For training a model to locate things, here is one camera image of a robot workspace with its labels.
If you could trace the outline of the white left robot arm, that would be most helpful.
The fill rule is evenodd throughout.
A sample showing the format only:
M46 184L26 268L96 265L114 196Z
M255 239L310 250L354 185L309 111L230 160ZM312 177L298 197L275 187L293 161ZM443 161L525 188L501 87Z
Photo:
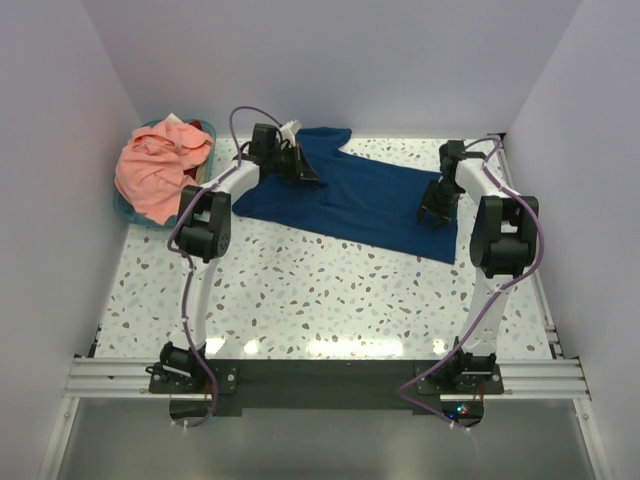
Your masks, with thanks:
M169 337L172 347L205 349L209 294L217 262L231 243L233 204L271 176L295 186L319 184L296 139L300 128L297 120L279 127L255 125L247 152L239 152L226 170L203 186L182 191L178 220L168 243L170 251L183 257L183 292Z

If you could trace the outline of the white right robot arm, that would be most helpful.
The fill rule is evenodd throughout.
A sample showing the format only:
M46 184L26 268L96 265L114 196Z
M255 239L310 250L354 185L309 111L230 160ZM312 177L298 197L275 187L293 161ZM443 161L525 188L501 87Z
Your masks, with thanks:
M461 196L477 208L468 252L476 268L469 315L453 350L465 356L490 357L497 351L499 324L515 286L539 267L544 253L539 202L523 196L498 179L490 169L492 155L501 148L498 137L484 154L448 140L439 147L440 177L428 184L417 210L417 221L431 217L437 228L457 218Z

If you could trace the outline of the dark blue t shirt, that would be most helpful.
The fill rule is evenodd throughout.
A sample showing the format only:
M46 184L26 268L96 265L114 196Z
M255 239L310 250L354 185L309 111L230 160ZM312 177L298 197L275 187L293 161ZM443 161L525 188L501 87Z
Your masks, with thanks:
M417 220L426 187L439 174L341 151L350 139L349 129L300 130L297 140L319 180L270 175L233 204L233 213L452 265L457 223Z

